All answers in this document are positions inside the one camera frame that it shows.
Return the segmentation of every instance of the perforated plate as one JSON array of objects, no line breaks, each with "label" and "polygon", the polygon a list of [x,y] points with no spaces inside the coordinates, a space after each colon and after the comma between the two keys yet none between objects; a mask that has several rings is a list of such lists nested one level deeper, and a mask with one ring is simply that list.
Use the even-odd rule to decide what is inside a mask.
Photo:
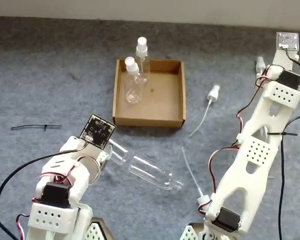
[{"label": "perforated plate", "polygon": [[188,225],[185,227],[185,230],[183,231],[180,240],[199,240],[199,238],[196,232],[194,231],[193,227],[191,225]]},{"label": "perforated plate", "polygon": [[300,100],[300,92],[273,81],[268,84],[264,97],[295,109]]},{"label": "perforated plate", "polygon": [[59,208],[33,203],[29,226],[33,228],[67,234],[73,228],[78,208]]},{"label": "perforated plate", "polygon": [[271,147],[270,144],[247,136],[240,148],[237,158],[244,158],[258,165],[271,165],[276,155],[277,149]]},{"label": "perforated plate", "polygon": [[84,240],[106,240],[106,238],[103,236],[100,226],[97,223],[92,223],[86,231]]},{"label": "perforated plate", "polygon": [[299,51],[299,34],[292,32],[276,33],[276,48]]}]

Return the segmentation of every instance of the plastic bottle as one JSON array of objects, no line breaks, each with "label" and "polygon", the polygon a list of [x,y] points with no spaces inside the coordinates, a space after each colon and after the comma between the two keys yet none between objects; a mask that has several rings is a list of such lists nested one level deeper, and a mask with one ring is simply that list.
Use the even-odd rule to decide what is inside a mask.
[{"label": "plastic bottle", "polygon": [[143,97],[144,80],[133,57],[125,59],[127,78],[124,79],[125,98],[131,104],[138,103]]},{"label": "plastic bottle", "polygon": [[180,190],[183,186],[165,166],[147,157],[133,156],[129,171],[164,190]]},{"label": "plastic bottle", "polygon": [[144,82],[150,78],[150,59],[148,57],[148,46],[145,37],[138,38],[138,44],[136,46],[135,62],[140,68],[140,74]]}]

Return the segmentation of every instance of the open cardboard tray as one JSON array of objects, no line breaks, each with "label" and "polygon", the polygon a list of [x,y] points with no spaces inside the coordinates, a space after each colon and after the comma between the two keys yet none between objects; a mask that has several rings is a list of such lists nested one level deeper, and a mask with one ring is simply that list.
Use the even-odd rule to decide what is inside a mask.
[{"label": "open cardboard tray", "polygon": [[185,122],[184,63],[179,60],[152,59],[151,76],[144,87],[143,98],[128,103],[124,79],[128,77],[124,59],[117,60],[113,121],[118,126],[182,127]]}]

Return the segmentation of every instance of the black wire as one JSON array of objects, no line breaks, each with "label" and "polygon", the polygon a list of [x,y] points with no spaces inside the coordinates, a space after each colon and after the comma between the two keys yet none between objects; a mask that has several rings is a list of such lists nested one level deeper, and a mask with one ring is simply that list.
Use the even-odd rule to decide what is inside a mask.
[{"label": "black wire", "polygon": [[[46,159],[46,158],[51,158],[51,157],[54,157],[54,156],[58,156],[58,155],[63,155],[63,154],[70,154],[70,153],[75,153],[77,151],[81,151],[83,150],[85,147],[87,146],[87,144],[84,144],[84,146],[82,148],[79,148],[79,149],[74,149],[74,150],[67,150],[67,151],[61,151],[61,152],[57,152],[57,153],[53,153],[53,154],[49,154],[49,155],[45,155],[45,156],[42,156],[42,157],[39,157],[37,159],[34,159],[32,161],[29,161],[27,162],[26,164],[23,164],[22,166],[18,167],[16,170],[14,170],[5,180],[4,182],[2,183],[2,185],[0,186],[0,197],[1,197],[1,194],[2,194],[2,191],[5,187],[5,185],[9,182],[9,180],[11,180],[12,177],[15,176],[15,174],[17,174],[20,170],[22,170],[23,168],[27,167],[28,165],[30,164],[33,164],[33,163],[36,163],[40,160],[43,160],[43,159]],[[13,234],[11,233],[10,230],[8,230],[3,223],[1,223],[0,221],[0,228],[6,232],[12,239],[14,240],[18,240],[18,238]]]},{"label": "black wire", "polygon": [[[296,60],[290,58],[287,49],[285,49],[285,53],[287,55],[287,57],[294,62],[295,64],[297,64],[300,67],[300,63],[297,62]],[[285,125],[283,131],[295,120],[300,119],[300,115],[296,116],[294,118],[292,118],[291,120],[289,120],[287,122],[287,124]],[[281,143],[280,143],[280,148],[281,148],[281,191],[280,191],[280,199],[279,199],[279,209],[278,209],[278,229],[279,229],[279,239],[282,240],[282,231],[281,231],[281,211],[282,211],[282,201],[283,201],[283,192],[284,192],[284,149],[283,149],[283,135],[282,135],[282,139],[281,139]]]},{"label": "black wire", "polygon": [[297,64],[300,67],[300,62],[290,58],[289,53],[288,53],[288,49],[285,49],[285,54],[288,57],[288,59],[290,59],[292,62],[294,62],[295,64]]},{"label": "black wire", "polygon": [[21,125],[21,126],[14,126],[11,128],[11,130],[19,129],[19,128],[28,128],[28,127],[44,127],[44,130],[46,130],[47,127],[53,127],[53,128],[60,128],[62,125],[48,125],[48,124],[30,124],[30,125]]}]

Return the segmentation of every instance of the black circuit board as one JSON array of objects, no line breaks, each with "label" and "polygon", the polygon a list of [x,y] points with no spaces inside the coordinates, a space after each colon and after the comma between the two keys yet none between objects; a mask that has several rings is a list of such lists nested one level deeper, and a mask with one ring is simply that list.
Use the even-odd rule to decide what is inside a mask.
[{"label": "black circuit board", "polygon": [[115,125],[92,114],[81,132],[80,138],[103,150],[115,127]]}]

